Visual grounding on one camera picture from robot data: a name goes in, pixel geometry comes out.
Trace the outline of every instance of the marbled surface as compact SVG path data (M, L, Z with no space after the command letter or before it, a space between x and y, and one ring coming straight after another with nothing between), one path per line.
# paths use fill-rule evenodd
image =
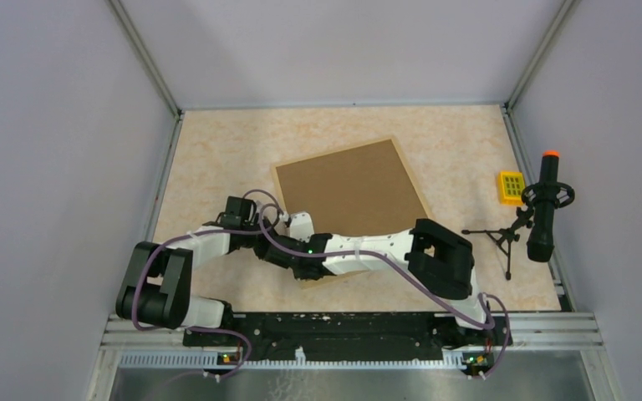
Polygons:
M273 163L387 135L397 139L443 226L460 232L512 223L515 208L498 203L496 174L517 165L497 105L213 110L186 112L155 240L214 219L228 195L251 188L274 193ZM559 309L548 265L527 259L524 240L513 245L507 282L505 256L491 240L468 238L483 291L513 311ZM290 271L249 250L195 270L192 292L248 312L440 310L391 270L302 289Z

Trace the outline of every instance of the gray floor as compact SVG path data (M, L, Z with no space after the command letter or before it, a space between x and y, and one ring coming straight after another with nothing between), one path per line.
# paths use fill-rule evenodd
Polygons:
M577 352L508 354L486 382L457 371L242 371L216 384L188 376L161 388L181 370L121 369L111 401L147 400L592 400Z

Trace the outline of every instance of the white wall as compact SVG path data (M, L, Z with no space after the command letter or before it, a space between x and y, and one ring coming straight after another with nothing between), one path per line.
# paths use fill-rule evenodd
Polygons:
M183 109L505 101L562 0L124 0Z
M173 123L102 0L0 2L0 399L82 399Z
M517 109L539 168L577 191L555 233L627 399L642 399L642 2L581 2Z

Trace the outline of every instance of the yellow box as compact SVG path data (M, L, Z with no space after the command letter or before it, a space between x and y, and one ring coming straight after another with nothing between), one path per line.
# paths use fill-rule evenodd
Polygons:
M501 171L498 174L498 198L501 204L509 206L522 206L520 195L525 189L525 180L522 173L515 171Z

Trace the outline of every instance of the black tripod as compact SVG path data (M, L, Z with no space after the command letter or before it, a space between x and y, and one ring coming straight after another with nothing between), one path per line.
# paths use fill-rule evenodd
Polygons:
M521 227L532 228L532 214L534 213L532 203L527 204L527 209L524 211L520 207L516 208L517 219L508 228L501 228L498 230L461 230L461 234L486 234L498 248L508 256L508 269L506 270L506 280L511 279L511 244L520 240L520 234L516 231ZM503 242L508 243L508 249L503 248Z

